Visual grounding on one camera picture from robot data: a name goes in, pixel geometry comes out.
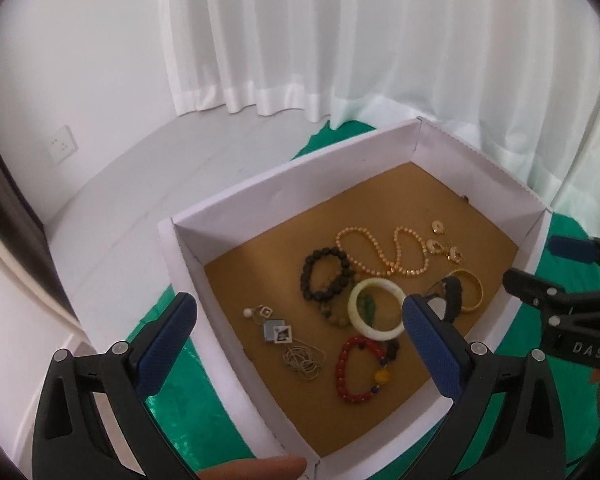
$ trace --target wooden bead bracelet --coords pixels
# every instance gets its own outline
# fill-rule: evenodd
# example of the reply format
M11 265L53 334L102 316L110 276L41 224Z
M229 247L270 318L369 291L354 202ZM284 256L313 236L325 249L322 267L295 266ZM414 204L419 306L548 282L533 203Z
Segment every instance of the wooden bead bracelet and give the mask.
M313 266L315 262L325 256L336 256L342 271L326 290L317 290L316 292L313 292L311 290L311 285L309 284ZM334 296L341 293L344 288L349 285L353 274L354 272L353 269L351 269L351 263L349 262L345 251L341 251L337 247L316 249L304 259L304 267L302 267L302 274L300 275L300 290L302 291L305 300L326 303L327 301L332 300Z
M368 392L364 394L350 394L347 390L346 380L346 367L347 360L349 359L349 351L353 346L358 346L361 350L368 348L377 358L382 368L376 371L373 376L374 385ZM347 339L346 343L342 346L342 350L339 355L339 359L336 365L336 388L337 394L346 402L352 402L353 404L359 404L360 402L366 402L367 400L373 399L373 396L378 393L380 387L391 380L391 374L387 370L388 359L375 341L370 340L361 335L356 335Z

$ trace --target white floor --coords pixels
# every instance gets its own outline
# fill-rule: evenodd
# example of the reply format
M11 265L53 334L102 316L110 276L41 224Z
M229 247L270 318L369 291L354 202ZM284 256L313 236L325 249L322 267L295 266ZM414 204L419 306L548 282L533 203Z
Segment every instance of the white floor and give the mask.
M225 107L177 118L94 177L46 226L51 254L97 351L125 339L169 286L156 225L295 155L325 120Z

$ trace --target brown cardboard bottom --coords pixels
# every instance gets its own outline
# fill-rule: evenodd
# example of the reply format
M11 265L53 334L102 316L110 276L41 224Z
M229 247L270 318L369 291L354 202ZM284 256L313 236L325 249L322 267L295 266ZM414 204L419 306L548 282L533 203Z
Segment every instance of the brown cardboard bottom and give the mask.
M304 300L299 278L304 258L314 249L333 246L337 232L348 226L371 231L389 259L394 257L393 230L414 229L425 240L446 238L434 235L431 224L440 220L448 237L464 255L461 267L471 270L484 286L482 307L461 314L456 327L469 332L490 304L510 267L518 248L493 223L442 183L413 163L379 174L311 208L223 254L205 267L213 292L240 339L244 352L255 365L273 398L308 444L320 455L353 442L391 415L429 378L413 346L403 333L398 358L389 365L391 381L369 402L348 404L336 393L335 367L341 346L356 335L355 329L329 324L316 303ZM417 242L401 235L402 265L419 268L423 256ZM359 235L343 240L345 250L367 267L381 269L373 248ZM327 257L315 265L313 286L338 270L336 258ZM427 272L417 277L394 277L406 294L424 293L432 283L456 268L445 256L430 256ZM476 303L477 286L460 276L464 304ZM400 322L394 298L370 289L377 303L375 327L387 330ZM350 287L332 301L333 311L344 313ZM284 345L266 343L262 327L245 319L246 307L265 304L273 308L272 318L284 319L293 328L293 337L324 350L327 355L321 374L305 381L285 367ZM363 393L372 386L379 365L369 351L352 349L347 365L347 386Z

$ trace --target yellow bead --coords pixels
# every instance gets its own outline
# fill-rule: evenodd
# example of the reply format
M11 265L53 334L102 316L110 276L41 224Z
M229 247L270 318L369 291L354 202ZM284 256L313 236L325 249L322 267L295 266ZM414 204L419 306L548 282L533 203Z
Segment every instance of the yellow bead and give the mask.
M375 384L386 384L391 380L391 374L386 368L380 368L373 376Z

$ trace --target pearl necklace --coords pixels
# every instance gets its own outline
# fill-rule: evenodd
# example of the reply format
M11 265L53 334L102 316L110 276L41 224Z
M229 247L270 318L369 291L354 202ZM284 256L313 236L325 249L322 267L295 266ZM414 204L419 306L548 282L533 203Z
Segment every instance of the pearl necklace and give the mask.
M342 238L344 238L346 235L351 234L351 233L359 233L359 234L363 235L367 240L369 240L371 242L371 244L373 245L375 252L378 254L380 261L384 264L384 267L385 267L384 270L369 269L368 267L363 265L360 261L356 260L355 258L352 258L349 255L349 261L353 265L355 265L361 272L364 272L365 274L369 274L370 276L376 276L376 277L382 276L383 278L388 278L389 276L392 276L393 274L401 274L403 276L419 276L423 272L426 272L427 269L429 269L429 256L427 255L428 254L427 246L426 246L423 238L420 235L418 235L413 229L407 229L404 226L399 226L399 227L396 227L395 230L393 231L393 244L395 246L395 261L394 262L390 261L384 255L384 253L382 252L382 249L380 248L380 244L375 239L375 237L369 232L369 229L367 229L366 227L356 227L356 226L347 227L346 229L342 229L342 231L337 233L336 246L340 251L343 251ZM420 248L422 251L423 258L424 258L424 263L423 263L423 266L420 267L419 269L405 269L404 267L402 267L400 265L400 259L402 257L402 248L400 245L400 240L398 240L400 233L404 233L404 234L413 236L417 240L417 243L420 244Z

